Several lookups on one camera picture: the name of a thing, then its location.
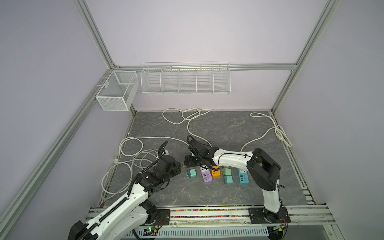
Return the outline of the teal plug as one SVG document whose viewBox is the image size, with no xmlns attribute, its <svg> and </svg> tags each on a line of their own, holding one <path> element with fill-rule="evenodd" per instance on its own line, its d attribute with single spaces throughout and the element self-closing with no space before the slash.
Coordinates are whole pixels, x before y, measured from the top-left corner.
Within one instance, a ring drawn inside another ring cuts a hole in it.
<svg viewBox="0 0 384 240">
<path fill-rule="evenodd" d="M 224 176 L 224 183 L 225 184 L 232 184 L 234 181 L 233 181 L 233 177 L 232 176 Z"/>
<path fill-rule="evenodd" d="M 189 178 L 194 178 L 194 177 L 196 177 L 196 176 L 197 176 L 197 172 L 196 172 L 196 170 L 195 170 L 195 169 L 189 169 L 189 170 L 188 170 L 188 176 L 189 176 Z"/>
</svg>

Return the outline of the green plug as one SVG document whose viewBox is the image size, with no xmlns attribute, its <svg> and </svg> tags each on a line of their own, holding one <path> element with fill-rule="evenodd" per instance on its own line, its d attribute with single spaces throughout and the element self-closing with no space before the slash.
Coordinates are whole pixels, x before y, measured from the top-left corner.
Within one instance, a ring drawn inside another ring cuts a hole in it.
<svg viewBox="0 0 384 240">
<path fill-rule="evenodd" d="M 232 171 L 230 168 L 223 168 L 223 175 L 224 176 L 231 176 L 232 175 Z"/>
</svg>

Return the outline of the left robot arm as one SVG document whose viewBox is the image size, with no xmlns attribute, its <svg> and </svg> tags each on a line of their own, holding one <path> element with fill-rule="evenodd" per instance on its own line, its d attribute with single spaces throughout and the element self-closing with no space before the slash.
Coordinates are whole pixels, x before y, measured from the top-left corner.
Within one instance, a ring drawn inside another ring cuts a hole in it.
<svg viewBox="0 0 384 240">
<path fill-rule="evenodd" d="M 149 197 L 165 189 L 164 184 L 181 173 L 181 163 L 166 153 L 167 144 L 164 141 L 156 160 L 133 178 L 126 194 L 88 222 L 76 222 L 68 239 L 118 240 L 140 225 L 153 223 L 157 207 Z"/>
</svg>

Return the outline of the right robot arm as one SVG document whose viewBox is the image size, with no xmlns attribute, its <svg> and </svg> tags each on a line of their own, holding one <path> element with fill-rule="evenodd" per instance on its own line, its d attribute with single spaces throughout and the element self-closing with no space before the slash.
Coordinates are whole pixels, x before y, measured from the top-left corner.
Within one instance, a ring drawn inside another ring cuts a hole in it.
<svg viewBox="0 0 384 240">
<path fill-rule="evenodd" d="M 185 157 L 186 167 L 206 167 L 214 170 L 219 167 L 232 167 L 250 173 L 254 182 L 263 191 L 263 215 L 271 223 L 280 218 L 283 206 L 279 193 L 281 166 L 264 150 L 256 148 L 252 152 L 235 152 L 211 147 L 187 136 L 191 154 Z"/>
</svg>

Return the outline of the orange power strip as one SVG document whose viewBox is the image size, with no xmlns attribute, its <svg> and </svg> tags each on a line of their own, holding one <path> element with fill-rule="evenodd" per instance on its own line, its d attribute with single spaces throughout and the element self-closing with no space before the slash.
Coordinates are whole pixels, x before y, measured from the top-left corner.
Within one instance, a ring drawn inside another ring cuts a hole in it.
<svg viewBox="0 0 384 240">
<path fill-rule="evenodd" d="M 212 177 L 213 178 L 219 178 L 221 176 L 221 171 L 218 166 L 213 166 L 212 167 Z"/>
</svg>

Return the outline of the teal power strip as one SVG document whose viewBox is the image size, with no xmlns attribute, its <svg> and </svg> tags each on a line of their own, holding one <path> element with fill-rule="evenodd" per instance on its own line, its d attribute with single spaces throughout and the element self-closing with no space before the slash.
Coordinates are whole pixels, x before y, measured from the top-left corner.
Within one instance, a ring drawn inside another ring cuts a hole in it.
<svg viewBox="0 0 384 240">
<path fill-rule="evenodd" d="M 249 184 L 248 172 L 243 169 L 238 169 L 238 174 L 239 174 L 240 185 L 248 185 Z"/>
</svg>

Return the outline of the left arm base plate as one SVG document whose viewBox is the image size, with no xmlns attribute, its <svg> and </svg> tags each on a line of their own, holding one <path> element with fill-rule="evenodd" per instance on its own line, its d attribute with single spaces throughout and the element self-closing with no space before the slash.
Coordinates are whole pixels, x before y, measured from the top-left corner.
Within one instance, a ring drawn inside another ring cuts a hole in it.
<svg viewBox="0 0 384 240">
<path fill-rule="evenodd" d="M 149 213 L 148 218 L 144 225 L 158 225 L 158 226 L 168 226 L 171 220 L 171 210 L 170 209 L 157 209 L 152 213 Z"/>
</svg>

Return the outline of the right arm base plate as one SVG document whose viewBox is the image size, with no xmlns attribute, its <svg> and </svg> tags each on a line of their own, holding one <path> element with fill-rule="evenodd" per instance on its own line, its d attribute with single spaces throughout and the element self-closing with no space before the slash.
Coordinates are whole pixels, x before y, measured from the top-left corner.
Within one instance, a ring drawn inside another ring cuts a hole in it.
<svg viewBox="0 0 384 240">
<path fill-rule="evenodd" d="M 281 206 L 277 213 L 265 208 L 249 208 L 249 216 L 252 224 L 289 224 L 291 218 L 287 208 Z"/>
</svg>

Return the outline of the purple power strip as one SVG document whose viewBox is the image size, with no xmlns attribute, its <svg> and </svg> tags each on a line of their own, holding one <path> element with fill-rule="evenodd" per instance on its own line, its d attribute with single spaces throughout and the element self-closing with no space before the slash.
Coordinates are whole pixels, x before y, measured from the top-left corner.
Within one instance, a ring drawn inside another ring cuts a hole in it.
<svg viewBox="0 0 384 240">
<path fill-rule="evenodd" d="M 200 166 L 200 171 L 203 177 L 203 181 L 205 184 L 211 183 L 213 181 L 213 177 L 211 175 L 211 170 L 207 167 Z"/>
</svg>

